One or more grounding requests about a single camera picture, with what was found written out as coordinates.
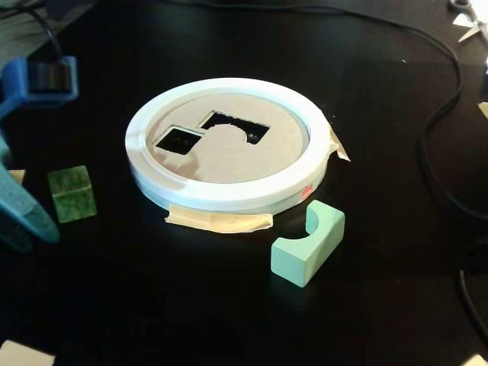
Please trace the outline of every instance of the dark surface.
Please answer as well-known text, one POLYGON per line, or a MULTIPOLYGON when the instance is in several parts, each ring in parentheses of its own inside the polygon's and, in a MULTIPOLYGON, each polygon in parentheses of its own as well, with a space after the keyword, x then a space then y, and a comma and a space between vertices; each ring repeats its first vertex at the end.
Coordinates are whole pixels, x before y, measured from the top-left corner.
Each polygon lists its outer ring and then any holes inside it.
MULTIPOLYGON (((464 93, 429 148, 446 185, 486 207, 488 121, 476 106, 481 40, 456 44, 465 29, 451 25, 444 0, 341 3, 420 26, 458 49, 464 93)), ((104 2, 60 41, 79 58, 81 97, 55 111, 18 112, 5 132, 27 187, 51 214, 47 173, 86 165, 98 215, 60 226, 62 242, 39 244, 35 255, 0 248, 0 340, 55 354, 56 365, 247 357, 455 366, 488 355, 451 276, 460 247, 483 227, 442 210, 416 163, 422 123, 454 87, 439 51, 348 16, 155 1, 104 2), (226 236, 165 224, 130 176, 124 134, 135 112, 176 85, 220 76, 306 95, 352 158, 333 156, 317 192, 269 230, 226 236), (305 235, 313 199, 345 212, 345 238, 300 289, 270 272, 270 247, 278 236, 305 235)), ((471 275, 468 286, 486 314, 485 277, 471 275)))

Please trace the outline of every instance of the green cube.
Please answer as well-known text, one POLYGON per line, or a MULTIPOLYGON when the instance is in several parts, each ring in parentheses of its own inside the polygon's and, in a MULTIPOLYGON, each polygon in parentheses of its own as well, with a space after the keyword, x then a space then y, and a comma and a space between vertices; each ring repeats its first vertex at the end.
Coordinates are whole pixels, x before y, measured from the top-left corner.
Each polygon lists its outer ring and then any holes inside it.
POLYGON ((97 214, 92 183, 83 165, 51 172, 48 175, 54 207, 60 223, 97 214))

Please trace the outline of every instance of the wire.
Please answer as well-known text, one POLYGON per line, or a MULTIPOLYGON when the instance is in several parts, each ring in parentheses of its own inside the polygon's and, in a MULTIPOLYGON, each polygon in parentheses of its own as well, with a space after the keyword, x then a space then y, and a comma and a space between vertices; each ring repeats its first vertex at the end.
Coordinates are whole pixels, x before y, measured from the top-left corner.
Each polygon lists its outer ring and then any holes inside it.
POLYGON ((6 5, 0 6, 0 11, 14 11, 17 13, 27 13, 29 14, 43 29, 44 33, 49 37, 51 44, 53 45, 56 57, 60 59, 63 57, 63 51, 61 45, 59 44, 58 37, 55 35, 48 23, 34 10, 35 8, 41 8, 46 2, 38 2, 31 6, 21 6, 21 5, 6 5))
MULTIPOLYGON (((444 197, 460 212, 463 214, 468 215, 469 217, 473 217, 477 220, 488 221, 488 215, 486 213, 481 213, 464 205, 457 197, 455 197, 442 183, 440 178, 438 177, 437 173, 435 172, 432 164, 429 161, 429 155, 427 153, 427 136, 429 132, 436 126, 436 124, 441 120, 441 117, 445 116, 458 102, 459 97, 461 96, 461 91, 463 88, 463 72, 461 69, 461 65, 459 63, 458 57, 456 53, 450 48, 447 44, 443 43, 435 36, 431 35, 429 32, 422 30, 417 27, 410 26, 408 24, 401 23, 399 21, 395 21, 393 19, 384 18, 377 15, 371 15, 367 13, 363 13, 360 11, 353 11, 347 8, 341 8, 338 6, 332 5, 325 5, 325 4, 289 4, 289 5, 251 5, 251 4, 217 4, 213 2, 207 2, 205 0, 194 0, 193 5, 214 8, 214 9, 233 9, 233 10, 261 10, 261 11, 297 11, 297 10, 308 10, 308 11, 315 11, 317 12, 318 9, 324 9, 327 11, 337 11, 343 14, 349 14, 351 16, 357 18, 363 18, 370 21, 377 21, 383 24, 388 24, 393 27, 398 27, 400 29, 410 31, 415 35, 418 35, 428 42, 432 43, 436 48, 441 50, 451 61, 454 71, 456 74, 456 87, 451 95, 444 101, 444 103, 431 115, 427 118, 422 131, 420 133, 419 144, 417 149, 418 159, 420 163, 420 168, 424 175, 424 178, 427 181, 428 186, 431 188, 432 186, 430 182, 432 181, 437 186, 437 189, 444 195, 444 197)), ((474 323, 476 329, 483 337, 483 340, 486 344, 488 344, 488 327, 486 326, 485 322, 481 318, 480 314, 478 313, 474 302, 471 299, 469 294, 469 290, 467 289, 466 285, 466 278, 464 276, 464 269, 459 268, 457 270, 457 282, 459 284, 459 288, 461 291, 461 296, 467 312, 474 323)))
POLYGON ((19 10, 10 9, 10 7, 12 7, 12 6, 15 6, 15 7, 21 6, 24 8, 30 8, 30 9, 35 10, 35 9, 39 9, 39 8, 44 8, 46 6, 46 4, 47 4, 47 0, 41 0, 38 2, 34 2, 34 3, 28 2, 27 4, 23 3, 23 4, 16 4, 16 5, 0 5, 0 10, 4 11, 6 13, 6 14, 3 14, 2 16, 0 16, 0 20, 12 18, 15 15, 18 15, 21 13, 21 11, 19 11, 19 10))
POLYGON ((435 172, 432 164, 429 161, 429 155, 427 153, 427 136, 432 128, 439 122, 441 117, 446 115, 457 103, 462 87, 463 87, 463 73, 461 70, 461 65, 459 63, 456 53, 447 44, 440 41, 437 37, 433 36, 429 32, 422 30, 420 28, 404 24, 393 19, 381 17, 379 15, 372 15, 364 13, 361 11, 351 10, 347 8, 342 8, 334 5, 317 4, 317 3, 303 3, 303 4, 285 4, 285 5, 261 5, 261 4, 219 4, 215 2, 208 2, 205 0, 194 0, 192 2, 176 2, 181 5, 196 5, 206 8, 213 8, 218 10, 247 10, 247 11, 311 11, 323 13, 323 10, 334 11, 338 13, 348 14, 357 18, 363 18, 370 21, 376 21, 383 24, 390 25, 392 27, 398 27, 400 29, 412 32, 428 42, 432 43, 436 48, 441 50, 452 62, 454 71, 456 74, 457 84, 455 90, 452 92, 451 96, 434 111, 425 122, 422 132, 420 133, 419 144, 417 149, 418 159, 420 167, 429 187, 432 191, 432 186, 430 182, 432 181, 437 186, 437 189, 441 194, 460 212, 473 217, 478 220, 488 221, 488 214, 477 212, 465 204, 463 204, 454 194, 452 194, 441 182, 437 173, 435 172))
POLYGON ((460 268, 457 270, 457 285, 459 286, 459 290, 461 292, 461 297, 464 301, 464 305, 467 309, 468 316, 470 317, 472 323, 474 324, 475 328, 483 338, 483 341, 488 344, 488 327, 486 327, 485 322, 481 318, 480 314, 478 313, 477 308, 474 305, 473 300, 471 299, 471 295, 469 290, 467 289, 466 285, 466 277, 464 276, 464 269, 460 268))

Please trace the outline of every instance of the mint green block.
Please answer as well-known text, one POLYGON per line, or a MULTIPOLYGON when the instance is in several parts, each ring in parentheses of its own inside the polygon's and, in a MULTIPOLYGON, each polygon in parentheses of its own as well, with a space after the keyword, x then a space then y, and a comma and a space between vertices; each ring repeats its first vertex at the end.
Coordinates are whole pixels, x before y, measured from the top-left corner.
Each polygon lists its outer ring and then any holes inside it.
POLYGON ((344 236, 344 213, 312 201, 307 207, 303 239, 277 238, 271 246, 271 271, 297 286, 308 281, 334 251, 344 236))

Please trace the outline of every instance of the white circular frame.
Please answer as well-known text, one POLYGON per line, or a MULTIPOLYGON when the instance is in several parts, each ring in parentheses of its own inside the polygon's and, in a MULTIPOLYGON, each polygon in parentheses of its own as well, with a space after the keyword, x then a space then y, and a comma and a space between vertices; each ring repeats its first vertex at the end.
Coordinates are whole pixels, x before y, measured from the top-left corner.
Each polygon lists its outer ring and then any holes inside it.
POLYGON ((165 91, 137 111, 125 138, 136 183, 159 206, 168 209, 170 204, 177 204, 197 210, 255 214, 276 214, 298 204, 300 192, 309 191, 313 182, 316 182, 312 187, 315 190, 325 174, 330 143, 327 119, 312 101, 281 85, 240 78, 202 80, 165 91), (229 93, 272 101, 303 123, 310 140, 296 162, 265 178, 222 184, 182 177, 153 158, 146 145, 146 134, 158 120, 187 101, 229 93))

